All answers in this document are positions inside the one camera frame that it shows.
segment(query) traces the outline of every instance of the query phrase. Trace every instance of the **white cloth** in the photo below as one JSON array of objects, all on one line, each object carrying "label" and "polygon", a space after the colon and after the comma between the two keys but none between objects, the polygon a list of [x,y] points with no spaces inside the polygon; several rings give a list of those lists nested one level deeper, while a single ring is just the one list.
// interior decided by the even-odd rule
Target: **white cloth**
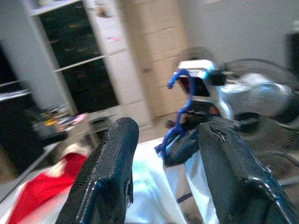
[{"label": "white cloth", "polygon": [[[137,146],[132,166],[134,202],[127,209],[125,223],[187,224],[187,216],[198,220],[200,211],[204,224],[218,224],[200,152],[196,152],[184,165],[164,168],[163,160],[154,150],[161,142],[162,138]],[[14,196],[8,198],[16,199],[19,192],[15,191]],[[194,199],[190,198],[179,205],[177,199],[190,192]],[[55,223],[68,193],[69,189],[52,198],[26,217],[23,223]],[[6,222],[10,209],[0,223]]]}]

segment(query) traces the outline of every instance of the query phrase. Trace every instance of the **blue plastic clip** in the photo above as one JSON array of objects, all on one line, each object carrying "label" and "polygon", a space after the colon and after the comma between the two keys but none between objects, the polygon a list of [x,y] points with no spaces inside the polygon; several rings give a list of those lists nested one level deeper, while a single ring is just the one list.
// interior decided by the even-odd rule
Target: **blue plastic clip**
[{"label": "blue plastic clip", "polygon": [[193,98],[194,91],[195,91],[193,79],[192,79],[189,71],[186,69],[181,69],[174,73],[171,80],[167,84],[168,89],[173,88],[174,83],[178,80],[178,78],[180,76],[188,77],[189,86],[190,86],[189,99],[186,102],[186,104],[184,105],[184,107],[178,111],[175,126],[172,129],[170,129],[168,131],[168,133],[165,135],[162,144],[155,147],[156,153],[158,154],[159,152],[161,152],[163,159],[165,159],[167,157],[166,147],[167,147],[167,142],[169,141],[171,136],[173,136],[174,134],[180,134],[180,135],[184,134],[184,130],[183,130],[182,126],[180,125],[181,115],[186,113],[190,109],[190,106],[192,104],[192,98]]}]

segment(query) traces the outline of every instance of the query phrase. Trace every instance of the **shelf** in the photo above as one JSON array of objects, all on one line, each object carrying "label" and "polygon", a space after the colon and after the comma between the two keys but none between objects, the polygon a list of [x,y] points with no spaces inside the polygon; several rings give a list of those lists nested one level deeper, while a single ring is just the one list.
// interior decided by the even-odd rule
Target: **shelf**
[{"label": "shelf", "polygon": [[47,13],[47,12],[50,12],[52,10],[55,10],[55,9],[58,9],[58,8],[70,5],[70,4],[78,2],[78,1],[81,1],[81,0],[60,0],[60,1],[54,1],[54,2],[52,2],[50,4],[48,4],[48,5],[40,6],[40,7],[36,8],[36,9],[32,8],[31,12],[30,12],[30,15],[31,16],[35,16],[35,15],[40,15],[40,14],[43,14],[43,13]]}]

